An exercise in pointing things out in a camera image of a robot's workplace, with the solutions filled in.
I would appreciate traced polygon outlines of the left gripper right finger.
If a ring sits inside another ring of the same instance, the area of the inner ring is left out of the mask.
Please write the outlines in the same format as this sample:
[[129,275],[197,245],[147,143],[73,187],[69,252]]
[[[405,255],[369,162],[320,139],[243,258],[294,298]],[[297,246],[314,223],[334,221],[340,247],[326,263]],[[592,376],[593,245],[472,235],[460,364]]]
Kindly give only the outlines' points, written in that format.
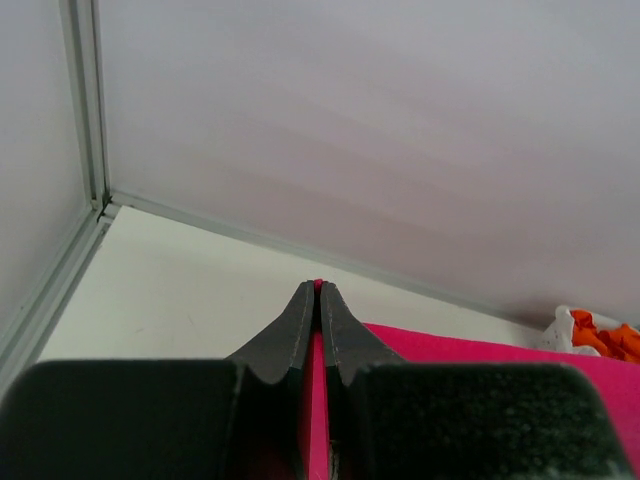
[[334,283],[322,284],[319,305],[329,388],[347,388],[368,365],[405,362],[354,316]]

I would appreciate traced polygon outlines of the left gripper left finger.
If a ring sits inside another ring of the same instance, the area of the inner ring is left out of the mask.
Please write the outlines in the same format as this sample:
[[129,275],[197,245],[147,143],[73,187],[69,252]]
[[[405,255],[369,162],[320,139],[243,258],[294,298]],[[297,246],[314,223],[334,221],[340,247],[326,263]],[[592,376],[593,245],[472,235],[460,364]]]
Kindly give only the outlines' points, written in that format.
[[247,366],[265,384],[302,375],[315,305],[315,282],[302,282],[280,315],[227,357]]

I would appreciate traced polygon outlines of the crimson pink t shirt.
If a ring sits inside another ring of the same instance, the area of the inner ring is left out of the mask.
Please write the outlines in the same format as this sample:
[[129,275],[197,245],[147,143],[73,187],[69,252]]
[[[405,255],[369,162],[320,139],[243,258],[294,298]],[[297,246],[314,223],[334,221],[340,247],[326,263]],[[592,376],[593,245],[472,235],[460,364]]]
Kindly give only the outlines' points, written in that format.
[[329,388],[316,281],[312,479],[635,479],[636,367],[368,326],[405,359]]

